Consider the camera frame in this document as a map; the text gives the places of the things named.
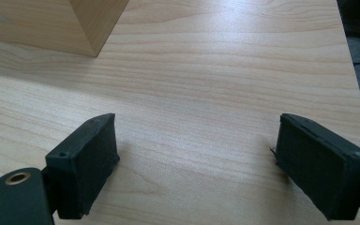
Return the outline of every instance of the table top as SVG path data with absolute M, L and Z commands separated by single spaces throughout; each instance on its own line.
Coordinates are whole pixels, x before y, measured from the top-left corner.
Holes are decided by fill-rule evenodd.
M 335 0 L 130 0 L 97 58 L 0 42 L 0 176 L 104 113 L 121 161 L 56 224 L 329 224 L 275 165 L 279 116 L 360 146 Z

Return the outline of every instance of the wood grain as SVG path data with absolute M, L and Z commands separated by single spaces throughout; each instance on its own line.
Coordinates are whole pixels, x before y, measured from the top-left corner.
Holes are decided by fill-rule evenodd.
M 282 113 L 360 146 L 334 0 L 131 0 L 96 59 L 0 43 L 0 176 L 109 112 L 121 161 L 56 224 L 360 224 L 326 221 L 269 151 Z
M 96 56 L 128 0 L 0 0 L 0 40 Z

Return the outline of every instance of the wooden block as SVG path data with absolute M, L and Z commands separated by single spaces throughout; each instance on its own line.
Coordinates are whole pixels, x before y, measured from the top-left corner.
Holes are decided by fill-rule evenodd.
M 0 40 L 97 56 L 128 0 L 0 0 Z

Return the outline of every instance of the wooden table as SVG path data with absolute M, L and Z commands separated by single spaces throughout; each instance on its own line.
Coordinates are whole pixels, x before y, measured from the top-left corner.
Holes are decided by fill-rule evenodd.
M 103 113 L 121 161 L 56 224 L 329 224 L 275 165 L 279 116 L 360 146 L 335 0 L 130 0 L 98 58 L 0 42 L 0 176 Z

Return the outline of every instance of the wooden box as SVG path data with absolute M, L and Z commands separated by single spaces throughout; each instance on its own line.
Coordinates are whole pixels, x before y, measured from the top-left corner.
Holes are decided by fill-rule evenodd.
M 0 40 L 97 56 L 128 0 L 0 0 Z

